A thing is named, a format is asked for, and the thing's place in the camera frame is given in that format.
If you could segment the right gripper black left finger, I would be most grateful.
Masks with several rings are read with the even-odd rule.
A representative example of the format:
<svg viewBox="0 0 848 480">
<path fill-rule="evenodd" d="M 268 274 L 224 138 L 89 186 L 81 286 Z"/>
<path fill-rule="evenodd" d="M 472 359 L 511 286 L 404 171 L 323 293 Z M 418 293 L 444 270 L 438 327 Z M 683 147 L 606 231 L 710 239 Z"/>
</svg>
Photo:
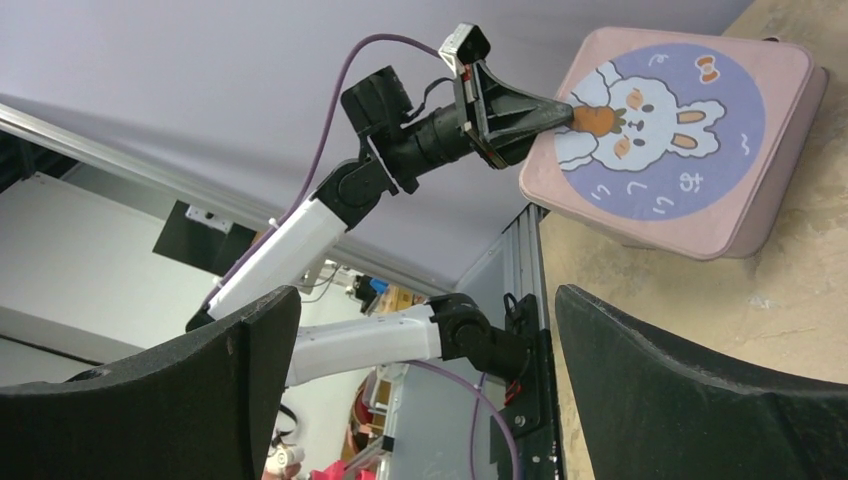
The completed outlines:
<svg viewBox="0 0 848 480">
<path fill-rule="evenodd" d="M 281 287 L 62 383 L 1 391 L 5 479 L 258 479 L 301 314 Z"/>
</svg>

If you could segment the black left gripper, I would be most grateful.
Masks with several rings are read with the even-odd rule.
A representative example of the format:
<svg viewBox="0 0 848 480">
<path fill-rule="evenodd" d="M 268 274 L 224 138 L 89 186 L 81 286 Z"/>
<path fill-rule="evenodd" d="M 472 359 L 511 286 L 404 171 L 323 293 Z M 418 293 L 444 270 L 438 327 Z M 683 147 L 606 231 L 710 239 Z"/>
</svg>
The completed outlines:
<svg viewBox="0 0 848 480">
<path fill-rule="evenodd" d="M 574 122 L 574 108 L 498 79 L 480 60 L 455 66 L 454 97 L 460 132 L 488 167 L 524 161 L 536 137 Z"/>
</svg>

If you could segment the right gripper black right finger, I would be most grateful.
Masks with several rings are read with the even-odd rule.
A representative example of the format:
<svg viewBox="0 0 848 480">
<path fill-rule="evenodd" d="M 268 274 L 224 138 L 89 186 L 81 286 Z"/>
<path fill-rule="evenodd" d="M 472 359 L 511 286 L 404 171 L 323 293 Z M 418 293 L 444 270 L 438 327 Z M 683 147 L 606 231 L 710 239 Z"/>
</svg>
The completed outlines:
<svg viewBox="0 0 848 480">
<path fill-rule="evenodd" d="M 599 479 L 843 479 L 847 388 L 738 360 L 575 285 L 555 315 Z"/>
</svg>

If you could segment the silver square tin lid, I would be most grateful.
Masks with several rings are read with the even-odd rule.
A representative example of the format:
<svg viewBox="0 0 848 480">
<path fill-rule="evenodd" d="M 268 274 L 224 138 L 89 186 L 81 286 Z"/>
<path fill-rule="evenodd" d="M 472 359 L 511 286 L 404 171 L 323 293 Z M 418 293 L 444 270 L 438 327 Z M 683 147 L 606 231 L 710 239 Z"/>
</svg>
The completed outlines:
<svg viewBox="0 0 848 480">
<path fill-rule="evenodd" d="M 804 47 L 623 27 L 590 33 L 539 135 L 525 197 L 620 243 L 746 258 L 776 221 L 828 84 Z"/>
</svg>

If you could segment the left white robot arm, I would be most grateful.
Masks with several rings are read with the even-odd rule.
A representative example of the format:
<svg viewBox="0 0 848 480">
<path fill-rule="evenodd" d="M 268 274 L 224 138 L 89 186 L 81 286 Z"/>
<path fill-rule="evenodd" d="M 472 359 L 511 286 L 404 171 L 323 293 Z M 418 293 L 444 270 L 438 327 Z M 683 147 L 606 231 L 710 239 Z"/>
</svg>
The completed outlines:
<svg viewBox="0 0 848 480">
<path fill-rule="evenodd" d="M 420 178 L 469 154 L 501 170 L 522 162 L 535 138 L 569 125 L 571 105 L 509 86 L 476 60 L 453 80 L 455 100 L 431 112 L 414 107 L 392 67 L 341 96 L 359 139 L 358 155 L 339 164 L 187 323 L 196 330 L 291 282 L 358 226 L 384 194 L 411 194 Z M 512 381 L 531 358 L 529 340 L 494 327 L 461 293 L 431 298 L 386 322 L 359 319 L 308 334 L 292 353 L 287 382 L 372 365 L 439 358 L 467 359 L 478 371 Z"/>
</svg>

